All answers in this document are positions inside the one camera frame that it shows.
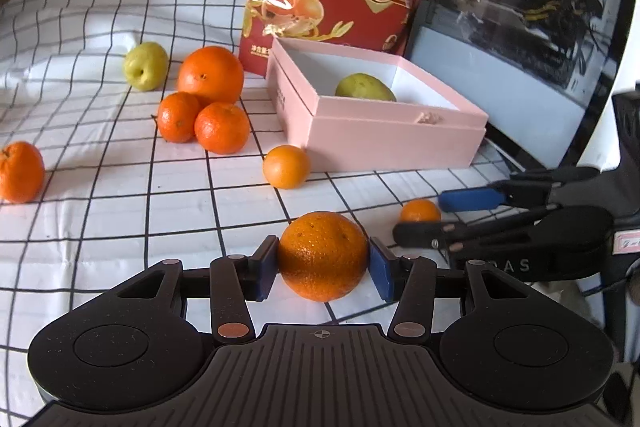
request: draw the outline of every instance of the checkered tablecloth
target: checkered tablecloth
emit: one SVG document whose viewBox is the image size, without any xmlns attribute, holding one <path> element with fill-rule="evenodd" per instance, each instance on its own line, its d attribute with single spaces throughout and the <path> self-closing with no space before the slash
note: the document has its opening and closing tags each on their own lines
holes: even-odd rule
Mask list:
<svg viewBox="0 0 640 427">
<path fill-rule="evenodd" d="M 11 0 L 2 8 L 0 143 L 36 144 L 47 178 L 39 201 L 0 206 L 0 426 L 19 426 L 43 405 L 26 363 L 38 330 L 162 259 L 193 268 L 221 255 L 250 255 L 266 235 L 280 235 L 313 210 L 341 212 L 393 246 L 403 202 L 508 173 L 484 146 L 470 169 L 318 172 L 298 190 L 274 190 L 262 177 L 262 158 L 285 137 L 264 80 L 250 74 L 239 106 L 252 135 L 240 153 L 216 156 L 197 143 L 165 142 L 151 115 L 174 91 L 180 62 L 208 44 L 237 52 L 243 4 Z M 161 90 L 136 92 L 123 78 L 122 59 L 148 40 L 167 49 L 171 68 Z M 444 265 L 436 252 L 424 254 Z M 268 301 L 249 309 L 260 331 L 268 322 L 386 328 L 395 307 L 366 275 L 350 295 L 327 304 L 299 298 L 278 277 Z M 457 301 L 442 299 L 434 331 L 457 317 Z M 208 301 L 190 302 L 188 320 L 210 331 Z"/>
</svg>

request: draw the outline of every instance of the citrus fruit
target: citrus fruit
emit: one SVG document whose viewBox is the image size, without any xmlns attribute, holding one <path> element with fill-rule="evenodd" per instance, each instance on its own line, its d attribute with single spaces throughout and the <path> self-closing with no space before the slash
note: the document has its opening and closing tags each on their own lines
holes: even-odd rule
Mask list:
<svg viewBox="0 0 640 427">
<path fill-rule="evenodd" d="M 400 212 L 400 221 L 439 221 L 440 211 L 433 201 L 411 200 Z"/>
<path fill-rule="evenodd" d="M 262 163 L 262 173 L 272 187 L 300 187 L 311 172 L 306 153 L 293 145 L 280 145 L 271 149 Z"/>
<path fill-rule="evenodd" d="M 278 269 L 301 297 L 327 302 L 353 290 L 369 260 L 367 238 L 349 219 L 334 212 L 312 212 L 282 233 Z"/>
<path fill-rule="evenodd" d="M 169 56 L 157 42 L 142 42 L 125 55 L 122 70 L 127 82 L 137 90 L 156 89 L 169 71 Z"/>
<path fill-rule="evenodd" d="M 319 0 L 264 0 L 262 16 L 287 35 L 302 35 L 319 25 L 324 7 Z"/>
<path fill-rule="evenodd" d="M 233 154 L 244 147 L 251 127 L 245 112 L 232 103 L 214 102 L 198 113 L 198 143 L 215 154 Z"/>
<path fill-rule="evenodd" d="M 243 85 L 240 60 L 220 46 L 194 51 L 178 71 L 178 91 L 196 95 L 202 107 L 213 102 L 236 103 Z"/>
<path fill-rule="evenodd" d="M 38 195 L 44 182 L 44 161 L 36 146 L 14 142 L 0 152 L 0 198 L 26 203 Z"/>
<path fill-rule="evenodd" d="M 158 132 L 167 142 L 184 143 L 193 138 L 193 125 L 200 112 L 200 102 L 194 94 L 174 92 L 158 106 Z"/>
</svg>

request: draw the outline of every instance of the large orange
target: large orange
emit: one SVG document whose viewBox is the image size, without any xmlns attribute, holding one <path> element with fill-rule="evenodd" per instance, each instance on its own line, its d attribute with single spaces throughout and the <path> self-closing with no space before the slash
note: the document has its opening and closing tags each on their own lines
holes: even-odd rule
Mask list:
<svg viewBox="0 0 640 427">
<path fill-rule="evenodd" d="M 311 172 L 306 153 L 292 145 L 280 145 L 269 151 L 262 163 L 262 173 L 272 187 L 300 187 Z"/>
<path fill-rule="evenodd" d="M 213 102 L 236 103 L 244 85 L 244 71 L 226 48 L 207 46 L 184 59 L 178 72 L 178 91 L 195 94 L 202 107 Z"/>
<path fill-rule="evenodd" d="M 194 126 L 198 143 L 215 154 L 233 154 L 251 132 L 246 113 L 232 103 L 215 102 L 200 111 Z"/>
<path fill-rule="evenodd" d="M 302 35 L 319 25 L 324 7 L 319 0 L 263 0 L 262 17 L 287 35 Z"/>
<path fill-rule="evenodd" d="M 301 297 L 328 302 L 353 290 L 367 269 L 367 238 L 349 219 L 334 212 L 299 217 L 283 232 L 278 269 Z"/>
<path fill-rule="evenodd" d="M 44 182 L 44 161 L 30 143 L 14 142 L 0 152 L 0 198 L 26 203 L 38 195 Z"/>
<path fill-rule="evenodd" d="M 433 201 L 411 200 L 404 204 L 400 221 L 439 221 L 440 211 Z"/>
<path fill-rule="evenodd" d="M 193 138 L 193 125 L 200 112 L 200 102 L 194 94 L 174 92 L 158 107 L 158 131 L 167 142 L 184 143 Z"/>
</svg>

